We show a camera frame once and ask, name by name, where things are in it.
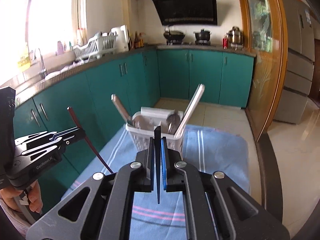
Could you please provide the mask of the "maroon chopstick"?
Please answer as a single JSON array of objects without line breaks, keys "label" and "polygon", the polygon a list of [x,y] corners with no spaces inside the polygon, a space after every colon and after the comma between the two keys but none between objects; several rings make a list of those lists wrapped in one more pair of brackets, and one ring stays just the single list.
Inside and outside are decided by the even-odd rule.
[{"label": "maroon chopstick", "polygon": [[[78,120],[75,111],[73,110],[72,107],[67,107],[67,111],[69,112],[69,114],[71,115],[72,120],[74,121],[74,123],[76,124],[76,126],[78,128],[82,129],[82,126],[80,124],[80,121]],[[100,162],[104,165],[104,167],[111,173],[113,174],[113,171],[111,170],[111,168],[107,165],[107,163],[104,161],[104,159],[101,157],[101,155],[99,154],[99,152],[96,150],[96,148],[93,146],[92,142],[90,141],[90,139],[88,138],[88,136],[84,137],[84,140],[87,142],[88,146],[90,147],[90,149],[93,151],[93,153],[96,155],[96,157],[100,160]]]}]

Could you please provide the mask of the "black chopstick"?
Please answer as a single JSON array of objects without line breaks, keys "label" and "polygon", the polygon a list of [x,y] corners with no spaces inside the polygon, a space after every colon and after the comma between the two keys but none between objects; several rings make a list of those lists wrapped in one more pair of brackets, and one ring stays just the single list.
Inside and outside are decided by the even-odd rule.
[{"label": "black chopstick", "polygon": [[154,130],[155,143],[155,165],[156,165],[156,187],[157,187],[157,203],[160,204],[161,189],[161,126],[157,126]]}]

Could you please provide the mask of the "gold metal spoon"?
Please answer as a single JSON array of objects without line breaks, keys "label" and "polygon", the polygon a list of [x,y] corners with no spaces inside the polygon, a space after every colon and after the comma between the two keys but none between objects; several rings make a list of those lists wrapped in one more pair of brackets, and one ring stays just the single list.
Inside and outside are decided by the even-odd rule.
[{"label": "gold metal spoon", "polygon": [[180,122],[181,122],[181,118],[179,115],[179,111],[178,110],[172,111],[166,119],[166,123],[168,126],[168,133],[175,134],[176,130],[180,125]]}]

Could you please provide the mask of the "white chopstick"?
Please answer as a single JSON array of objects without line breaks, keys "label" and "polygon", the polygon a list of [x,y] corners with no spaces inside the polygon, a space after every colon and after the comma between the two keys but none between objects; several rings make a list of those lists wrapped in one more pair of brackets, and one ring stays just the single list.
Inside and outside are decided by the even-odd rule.
[{"label": "white chopstick", "polygon": [[183,129],[185,128],[186,124],[188,123],[189,119],[191,118],[193,112],[195,111],[200,99],[202,98],[202,95],[205,90],[204,84],[199,84],[197,89],[195,90],[195,93],[193,94],[188,107],[186,108],[184,115],[182,117],[182,120],[174,134],[174,138],[180,137],[180,135],[183,132]]}]

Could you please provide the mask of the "teal lower kitchen cabinets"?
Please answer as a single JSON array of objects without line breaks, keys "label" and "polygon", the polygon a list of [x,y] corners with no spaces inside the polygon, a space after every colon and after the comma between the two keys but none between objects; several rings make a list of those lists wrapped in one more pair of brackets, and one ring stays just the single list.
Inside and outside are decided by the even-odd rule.
[{"label": "teal lower kitchen cabinets", "polygon": [[213,50],[150,49],[81,69],[72,68],[53,79],[42,91],[31,91],[27,100],[16,99],[16,138],[43,131],[74,127],[68,107],[74,109],[92,146],[82,140],[68,147],[65,168],[45,176],[53,185],[54,204],[123,126],[111,102],[120,97],[130,114],[152,107],[160,98],[189,99],[198,84],[205,86],[203,102],[245,107],[253,73],[251,56]]}]

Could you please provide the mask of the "blue striped table cloth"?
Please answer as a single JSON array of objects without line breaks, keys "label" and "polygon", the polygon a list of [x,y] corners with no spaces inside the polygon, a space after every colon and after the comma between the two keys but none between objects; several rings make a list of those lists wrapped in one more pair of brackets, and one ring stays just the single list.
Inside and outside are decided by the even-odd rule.
[{"label": "blue striped table cloth", "polygon": [[[103,147],[100,154],[112,171],[135,160],[137,149],[125,127]],[[218,129],[188,125],[183,158],[199,171],[224,172],[244,191],[250,191],[248,146],[245,139]],[[135,193],[130,239],[186,239],[183,194],[161,191]]]}]

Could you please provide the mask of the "chrome sink faucet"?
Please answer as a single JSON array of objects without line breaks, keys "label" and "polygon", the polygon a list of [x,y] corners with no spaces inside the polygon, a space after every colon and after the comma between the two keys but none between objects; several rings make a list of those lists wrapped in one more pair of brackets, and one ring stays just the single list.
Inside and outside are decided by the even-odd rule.
[{"label": "chrome sink faucet", "polygon": [[42,68],[42,70],[39,72],[39,74],[41,74],[42,77],[45,78],[48,75],[48,73],[47,73],[47,70],[46,70],[45,65],[44,65],[44,59],[43,59],[43,56],[41,54],[40,48],[38,48],[37,50],[39,51],[40,65],[41,65],[41,68]]}]

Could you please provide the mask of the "pink bottle on sill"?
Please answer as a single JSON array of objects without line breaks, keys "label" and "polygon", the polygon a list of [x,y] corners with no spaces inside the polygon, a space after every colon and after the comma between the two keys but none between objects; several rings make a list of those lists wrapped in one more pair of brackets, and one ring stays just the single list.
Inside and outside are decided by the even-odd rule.
[{"label": "pink bottle on sill", "polygon": [[61,41],[57,42],[57,55],[62,55],[64,53],[64,47]]}]

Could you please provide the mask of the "white dish drying rack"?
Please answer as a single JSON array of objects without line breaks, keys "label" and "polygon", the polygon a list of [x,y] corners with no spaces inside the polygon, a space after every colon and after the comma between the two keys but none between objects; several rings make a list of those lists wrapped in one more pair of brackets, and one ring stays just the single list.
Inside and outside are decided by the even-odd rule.
[{"label": "white dish drying rack", "polygon": [[89,60],[92,57],[97,59],[116,50],[117,33],[96,33],[90,38],[86,45],[73,47],[76,60]]}]

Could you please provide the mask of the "white kettle appliance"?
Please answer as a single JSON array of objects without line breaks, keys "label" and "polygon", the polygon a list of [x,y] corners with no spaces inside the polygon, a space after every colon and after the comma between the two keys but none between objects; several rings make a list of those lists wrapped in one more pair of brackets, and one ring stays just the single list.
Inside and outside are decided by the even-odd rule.
[{"label": "white kettle appliance", "polygon": [[111,33],[116,33],[116,53],[123,53],[129,51],[129,36],[126,25],[114,27],[111,29]]}]

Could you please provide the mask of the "dark sauce bottle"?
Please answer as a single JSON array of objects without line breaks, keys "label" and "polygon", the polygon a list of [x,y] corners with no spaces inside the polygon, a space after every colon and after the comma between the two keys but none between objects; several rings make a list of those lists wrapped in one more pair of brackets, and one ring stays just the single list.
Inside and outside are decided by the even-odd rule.
[{"label": "dark sauce bottle", "polygon": [[137,32],[135,32],[134,48],[140,48],[140,39]]}]

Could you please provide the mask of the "black wok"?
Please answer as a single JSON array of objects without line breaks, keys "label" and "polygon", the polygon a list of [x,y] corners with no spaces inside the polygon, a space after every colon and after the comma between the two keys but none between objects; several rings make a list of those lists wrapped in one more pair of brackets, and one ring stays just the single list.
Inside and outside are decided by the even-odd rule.
[{"label": "black wok", "polygon": [[163,36],[168,41],[182,41],[185,38],[185,33],[179,30],[171,30],[170,26],[165,27]]}]

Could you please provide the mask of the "black cooking pot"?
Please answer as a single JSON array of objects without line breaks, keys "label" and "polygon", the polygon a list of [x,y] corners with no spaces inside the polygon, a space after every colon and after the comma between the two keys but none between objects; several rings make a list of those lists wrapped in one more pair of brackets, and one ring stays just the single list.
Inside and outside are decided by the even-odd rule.
[{"label": "black cooking pot", "polygon": [[197,41],[210,41],[211,31],[206,29],[201,29],[200,31],[194,32]]}]

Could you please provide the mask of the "black range hood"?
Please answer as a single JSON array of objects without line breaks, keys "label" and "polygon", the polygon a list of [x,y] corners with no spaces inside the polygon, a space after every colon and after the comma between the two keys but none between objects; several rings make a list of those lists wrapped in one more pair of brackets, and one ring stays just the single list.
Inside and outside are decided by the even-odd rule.
[{"label": "black range hood", "polygon": [[216,0],[152,0],[163,26],[218,25]]}]

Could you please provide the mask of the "wooden glass sliding door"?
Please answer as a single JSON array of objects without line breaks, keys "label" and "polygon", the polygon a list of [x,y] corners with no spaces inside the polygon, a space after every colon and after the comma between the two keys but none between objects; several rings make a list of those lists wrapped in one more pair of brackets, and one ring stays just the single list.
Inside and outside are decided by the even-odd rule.
[{"label": "wooden glass sliding door", "polygon": [[283,0],[240,0],[245,49],[255,55],[245,109],[253,138],[266,133],[284,86],[288,33]]}]

